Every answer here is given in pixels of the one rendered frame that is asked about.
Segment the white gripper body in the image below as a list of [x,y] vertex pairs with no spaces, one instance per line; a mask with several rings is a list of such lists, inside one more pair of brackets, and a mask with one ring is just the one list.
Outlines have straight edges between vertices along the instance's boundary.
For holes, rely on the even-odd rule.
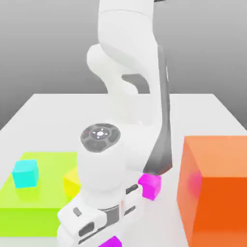
[[72,234],[68,228],[60,225],[57,230],[58,247],[100,247],[113,237],[122,240],[126,226],[123,222],[97,228],[94,222],[80,226]]

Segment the small magenta cube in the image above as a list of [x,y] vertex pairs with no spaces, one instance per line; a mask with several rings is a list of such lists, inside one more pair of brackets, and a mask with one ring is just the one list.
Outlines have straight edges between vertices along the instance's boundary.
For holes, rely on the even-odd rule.
[[102,243],[98,247],[122,247],[122,243],[117,236],[113,236],[112,238],[108,239],[106,242]]
[[139,178],[138,184],[142,186],[142,196],[146,199],[154,201],[161,190],[162,177],[151,174],[143,174]]

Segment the small yellow cube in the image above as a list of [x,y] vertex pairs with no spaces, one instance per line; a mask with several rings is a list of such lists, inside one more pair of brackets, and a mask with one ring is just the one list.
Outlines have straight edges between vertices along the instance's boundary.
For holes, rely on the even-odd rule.
[[74,167],[63,176],[63,185],[65,194],[69,198],[73,198],[79,193],[81,183],[79,181],[77,167]]

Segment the small cyan cube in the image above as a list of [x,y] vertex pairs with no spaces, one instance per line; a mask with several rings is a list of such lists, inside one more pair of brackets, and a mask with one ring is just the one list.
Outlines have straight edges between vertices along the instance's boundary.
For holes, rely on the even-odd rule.
[[12,176],[16,189],[36,187],[39,180],[37,160],[19,160],[15,163]]

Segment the large lime green box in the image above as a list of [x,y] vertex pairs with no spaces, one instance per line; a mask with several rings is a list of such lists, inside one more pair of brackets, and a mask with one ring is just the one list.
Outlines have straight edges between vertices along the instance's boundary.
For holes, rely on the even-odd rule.
[[0,237],[55,237],[57,213],[70,198],[63,177],[77,165],[76,152],[25,152],[35,159],[39,180],[35,188],[17,189],[9,176],[0,189]]

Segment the large orange box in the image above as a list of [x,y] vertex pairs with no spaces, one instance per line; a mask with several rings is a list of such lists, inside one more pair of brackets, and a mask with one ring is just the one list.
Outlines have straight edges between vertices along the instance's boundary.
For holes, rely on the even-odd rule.
[[186,136],[177,203],[189,247],[247,247],[247,136]]

